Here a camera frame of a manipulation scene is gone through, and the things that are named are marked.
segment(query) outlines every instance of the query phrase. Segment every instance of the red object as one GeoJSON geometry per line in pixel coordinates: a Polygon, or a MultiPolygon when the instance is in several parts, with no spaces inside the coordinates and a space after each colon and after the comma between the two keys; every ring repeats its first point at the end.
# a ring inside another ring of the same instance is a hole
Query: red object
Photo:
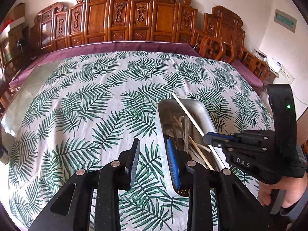
{"type": "Polygon", "coordinates": [[[14,20],[8,20],[3,24],[2,29],[0,29],[0,34],[2,33],[2,31],[4,31],[4,29],[7,27],[7,25],[9,25],[11,22],[13,22],[14,20]]]}

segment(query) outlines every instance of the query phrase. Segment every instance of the metal container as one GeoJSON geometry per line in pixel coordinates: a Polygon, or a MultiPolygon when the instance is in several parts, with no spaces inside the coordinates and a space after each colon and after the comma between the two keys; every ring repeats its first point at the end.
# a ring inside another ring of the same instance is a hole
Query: metal container
{"type": "MultiPolygon", "coordinates": [[[[197,124],[200,126],[200,128],[202,129],[204,133],[208,133],[208,132],[216,133],[216,129],[213,125],[210,115],[208,114],[207,109],[201,102],[197,100],[192,100],[192,99],[180,99],[180,101],[183,103],[183,105],[186,107],[189,113],[194,117],[195,121],[197,122],[197,124]]],[[[166,184],[166,189],[170,196],[179,197],[180,195],[176,192],[176,190],[174,189],[172,185],[171,175],[170,175],[170,170],[169,170],[169,165],[168,165],[168,160],[167,160],[167,151],[166,151],[166,146],[165,146],[164,137],[163,137],[163,125],[166,123],[170,124],[170,120],[169,120],[170,117],[169,117],[168,110],[170,110],[170,113],[173,116],[175,116],[177,119],[180,116],[185,116],[186,114],[175,99],[167,99],[167,100],[162,100],[158,103],[158,106],[156,109],[156,115],[155,115],[155,126],[156,126],[158,146],[159,146],[159,151],[161,155],[161,164],[163,168],[164,182],[166,184]]],[[[198,140],[197,143],[205,145],[202,142],[202,137],[200,134],[199,136],[200,136],[200,140],[198,140]]],[[[225,162],[226,158],[225,158],[224,153],[222,152],[222,149],[217,148],[217,147],[214,147],[214,149],[219,155],[219,157],[221,158],[221,160],[224,162],[225,167],[229,168],[229,165],[225,162]]],[[[206,157],[214,161],[215,164],[213,167],[215,168],[215,170],[220,171],[223,168],[225,168],[220,165],[220,163],[218,162],[219,158],[216,157],[213,152],[207,153],[206,157]]]]}

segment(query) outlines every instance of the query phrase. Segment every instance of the silver bolt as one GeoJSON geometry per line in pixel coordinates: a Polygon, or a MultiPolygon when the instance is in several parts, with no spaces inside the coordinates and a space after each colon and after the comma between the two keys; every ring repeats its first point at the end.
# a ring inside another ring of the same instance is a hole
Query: silver bolt
{"type": "Polygon", "coordinates": [[[190,167],[194,167],[194,166],[196,166],[196,162],[190,160],[190,161],[187,162],[187,165],[190,166],[190,167]]]}
{"type": "Polygon", "coordinates": [[[228,169],[228,168],[225,168],[223,171],[223,174],[226,175],[226,176],[229,176],[231,174],[231,170],[228,169]]]}
{"type": "Polygon", "coordinates": [[[113,161],[112,163],[111,163],[111,166],[113,166],[113,167],[118,167],[118,166],[120,166],[121,165],[121,163],[119,162],[119,161],[113,161]]]}
{"type": "Polygon", "coordinates": [[[76,175],[82,176],[86,171],[83,168],[80,168],[76,171],[76,175]]]}

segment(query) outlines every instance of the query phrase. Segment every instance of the human hand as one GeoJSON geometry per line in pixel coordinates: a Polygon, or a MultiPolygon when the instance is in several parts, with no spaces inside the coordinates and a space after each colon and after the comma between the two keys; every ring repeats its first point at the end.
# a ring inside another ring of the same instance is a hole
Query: human hand
{"type": "Polygon", "coordinates": [[[273,185],[267,185],[259,181],[259,202],[262,206],[270,205],[272,189],[285,189],[285,199],[282,203],[283,208],[288,208],[297,202],[304,194],[308,182],[308,175],[305,173],[303,178],[282,177],[281,180],[273,185]]]}

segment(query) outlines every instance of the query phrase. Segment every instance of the leaf-patterned tablecloth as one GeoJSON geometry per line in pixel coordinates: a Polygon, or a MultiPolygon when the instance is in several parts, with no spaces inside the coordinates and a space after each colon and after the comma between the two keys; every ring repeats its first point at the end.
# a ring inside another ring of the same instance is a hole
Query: leaf-patterned tablecloth
{"type": "MultiPolygon", "coordinates": [[[[185,230],[188,198],[166,193],[155,132],[157,104],[171,92],[202,102],[219,133],[268,130],[273,124],[257,94],[224,62],[152,52],[66,59],[33,99],[17,134],[9,172],[12,213],[29,227],[78,168],[101,168],[138,137],[136,183],[119,193],[121,228],[185,230]]],[[[258,182],[232,170],[257,195],[258,182]]]]}

